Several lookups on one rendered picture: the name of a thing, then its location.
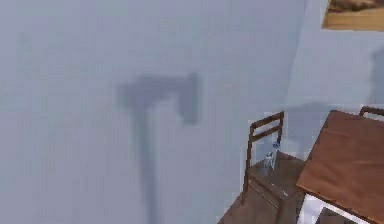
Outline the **framed brown picture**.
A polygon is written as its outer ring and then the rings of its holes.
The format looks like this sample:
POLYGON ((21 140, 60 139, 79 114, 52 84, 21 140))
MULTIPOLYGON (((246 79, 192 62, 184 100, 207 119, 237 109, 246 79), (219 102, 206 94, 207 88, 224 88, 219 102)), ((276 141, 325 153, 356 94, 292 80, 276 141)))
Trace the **framed brown picture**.
POLYGON ((384 0, 328 0, 322 29, 384 32, 384 0))

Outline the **brown wooden table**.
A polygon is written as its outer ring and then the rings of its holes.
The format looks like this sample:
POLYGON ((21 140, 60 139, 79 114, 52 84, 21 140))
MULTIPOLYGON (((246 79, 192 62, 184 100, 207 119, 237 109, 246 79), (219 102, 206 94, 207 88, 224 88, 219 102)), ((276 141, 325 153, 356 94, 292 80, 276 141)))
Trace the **brown wooden table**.
POLYGON ((384 224, 384 122, 331 111, 296 186, 369 224, 384 224))

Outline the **clear bottle with blue cap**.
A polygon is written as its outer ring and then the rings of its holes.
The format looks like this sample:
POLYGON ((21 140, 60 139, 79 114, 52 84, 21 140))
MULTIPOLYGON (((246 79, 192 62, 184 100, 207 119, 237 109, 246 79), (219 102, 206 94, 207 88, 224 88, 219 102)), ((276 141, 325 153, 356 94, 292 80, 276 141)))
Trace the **clear bottle with blue cap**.
POLYGON ((265 155, 264 167, 274 169, 278 151, 280 149, 280 143, 274 142, 272 144, 273 149, 265 155))

